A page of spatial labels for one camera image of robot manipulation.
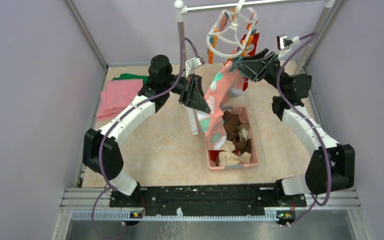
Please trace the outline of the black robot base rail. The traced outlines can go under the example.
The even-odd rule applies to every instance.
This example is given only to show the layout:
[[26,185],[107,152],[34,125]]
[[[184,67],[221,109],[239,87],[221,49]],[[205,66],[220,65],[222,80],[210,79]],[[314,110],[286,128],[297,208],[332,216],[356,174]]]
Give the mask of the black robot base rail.
[[280,195],[274,183],[144,186],[131,196],[111,193],[109,206],[129,211],[128,220],[275,221],[295,220],[306,207],[304,194]]

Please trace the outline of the red snowflake sock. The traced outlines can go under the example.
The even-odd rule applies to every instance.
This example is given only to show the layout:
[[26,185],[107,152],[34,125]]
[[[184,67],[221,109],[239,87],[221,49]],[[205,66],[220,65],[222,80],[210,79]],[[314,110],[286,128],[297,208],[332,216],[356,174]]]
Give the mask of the red snowflake sock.
[[259,37],[260,32],[258,30],[253,30],[246,42],[245,49],[241,53],[242,57],[254,56],[256,54]]

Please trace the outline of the pink sock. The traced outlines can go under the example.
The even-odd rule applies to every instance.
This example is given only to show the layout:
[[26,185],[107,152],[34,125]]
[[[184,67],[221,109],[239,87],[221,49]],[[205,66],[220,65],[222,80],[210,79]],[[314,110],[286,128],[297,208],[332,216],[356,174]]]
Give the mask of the pink sock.
[[199,125],[205,135],[207,146],[210,150],[219,150],[227,140],[227,133],[224,129],[221,107],[231,98],[227,92],[237,79],[245,77],[233,67],[233,62],[228,61],[223,68],[215,75],[209,89],[204,95],[210,107],[210,113],[196,112]]
[[230,99],[237,98],[243,95],[243,93],[248,88],[248,79],[247,78],[238,78],[229,88],[226,96]]

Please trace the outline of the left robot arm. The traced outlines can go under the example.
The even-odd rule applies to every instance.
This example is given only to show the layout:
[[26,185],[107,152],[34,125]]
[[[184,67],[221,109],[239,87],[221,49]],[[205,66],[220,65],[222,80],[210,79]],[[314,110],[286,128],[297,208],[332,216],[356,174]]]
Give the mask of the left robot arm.
[[210,112],[204,99],[202,77],[191,71],[205,64],[196,56],[185,62],[179,74],[173,74],[169,58],[156,55],[150,61],[146,84],[132,102],[101,128],[89,129],[84,134],[83,164],[104,177],[111,190],[121,193],[121,200],[129,207],[140,202],[140,186],[126,170],[120,146],[148,117],[157,113],[170,93],[179,96],[179,103],[191,110]]

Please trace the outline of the cream brown striped sock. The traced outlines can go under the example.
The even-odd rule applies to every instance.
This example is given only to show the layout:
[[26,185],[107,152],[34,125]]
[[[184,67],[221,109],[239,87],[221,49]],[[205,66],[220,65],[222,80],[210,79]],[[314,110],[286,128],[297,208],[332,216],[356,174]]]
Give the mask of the cream brown striped sock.
[[243,123],[239,115],[231,113],[230,111],[225,111],[222,119],[228,141],[242,142],[249,139],[249,125],[247,123]]

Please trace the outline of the red santa sock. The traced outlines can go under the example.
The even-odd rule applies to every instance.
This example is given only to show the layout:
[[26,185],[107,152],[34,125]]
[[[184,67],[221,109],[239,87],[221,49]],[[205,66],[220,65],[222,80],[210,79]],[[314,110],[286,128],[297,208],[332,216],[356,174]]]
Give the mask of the red santa sock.
[[209,150],[208,153],[209,153],[209,159],[210,159],[212,162],[216,163],[220,151],[219,151],[219,150]]

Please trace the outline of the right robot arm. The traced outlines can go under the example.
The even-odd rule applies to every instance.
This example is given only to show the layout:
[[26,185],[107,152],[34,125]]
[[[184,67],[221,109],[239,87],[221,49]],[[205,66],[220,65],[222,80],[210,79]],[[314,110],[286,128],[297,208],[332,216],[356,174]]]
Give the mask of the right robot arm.
[[277,205],[287,206],[298,194],[320,195],[354,186],[354,148],[329,136],[310,116],[302,101],[309,96],[310,75],[286,73],[278,55],[267,48],[254,56],[234,60],[232,66],[250,81],[264,80],[279,90],[279,95],[272,98],[272,111],[311,155],[304,174],[275,182],[273,200]]

